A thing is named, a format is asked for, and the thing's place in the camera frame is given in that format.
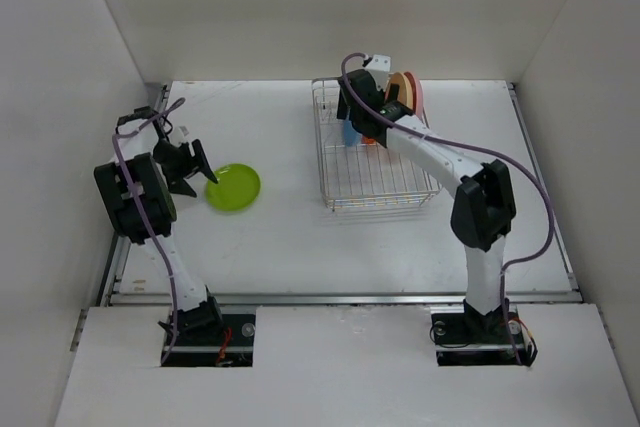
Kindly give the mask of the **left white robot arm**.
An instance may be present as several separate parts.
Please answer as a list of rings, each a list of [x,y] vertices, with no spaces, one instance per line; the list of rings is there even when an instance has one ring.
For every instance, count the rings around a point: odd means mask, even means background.
[[[225,328],[219,305],[206,285],[192,276],[177,247],[173,224],[175,194],[195,198],[188,179],[196,174],[217,183],[199,140],[170,138],[166,113],[146,106],[117,120],[114,157],[93,175],[115,232],[143,247],[167,274],[173,303],[161,327],[172,341],[217,341]]]

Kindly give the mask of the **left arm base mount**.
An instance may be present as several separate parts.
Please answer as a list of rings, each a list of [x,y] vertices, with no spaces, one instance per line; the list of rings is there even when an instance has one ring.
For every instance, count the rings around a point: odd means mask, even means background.
[[[224,326],[215,333],[196,332],[178,338],[170,349],[170,330],[160,354],[163,367],[245,368],[253,366],[256,334],[255,312],[223,314]]]

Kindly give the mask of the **green plate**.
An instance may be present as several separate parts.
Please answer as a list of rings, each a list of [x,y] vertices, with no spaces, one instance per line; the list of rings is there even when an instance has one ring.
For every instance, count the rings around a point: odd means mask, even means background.
[[[250,207],[260,194],[260,176],[246,164],[228,164],[214,174],[217,182],[208,181],[204,193],[207,203],[218,211],[242,211]]]

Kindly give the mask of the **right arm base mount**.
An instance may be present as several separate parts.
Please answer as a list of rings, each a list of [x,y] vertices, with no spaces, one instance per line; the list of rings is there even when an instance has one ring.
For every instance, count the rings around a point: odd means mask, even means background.
[[[509,330],[497,314],[488,332],[474,330],[462,312],[431,315],[430,339],[435,345],[439,367],[524,366],[531,367],[538,356],[536,341],[516,312],[509,313]]]

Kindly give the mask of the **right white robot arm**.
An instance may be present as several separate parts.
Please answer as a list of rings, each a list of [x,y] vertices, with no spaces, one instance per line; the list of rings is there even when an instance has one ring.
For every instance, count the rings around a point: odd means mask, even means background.
[[[338,83],[340,118],[416,164],[451,195],[450,226],[466,255],[463,328],[477,341],[496,335],[504,326],[500,271],[516,214],[508,167],[500,160],[480,163],[445,144],[408,106],[386,100],[365,69],[341,76]]]

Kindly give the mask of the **blue plate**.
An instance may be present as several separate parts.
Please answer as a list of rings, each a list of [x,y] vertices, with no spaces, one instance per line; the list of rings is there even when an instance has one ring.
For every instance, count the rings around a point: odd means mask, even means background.
[[[343,120],[342,136],[346,147],[354,147],[360,143],[361,134],[353,127],[349,118]]]

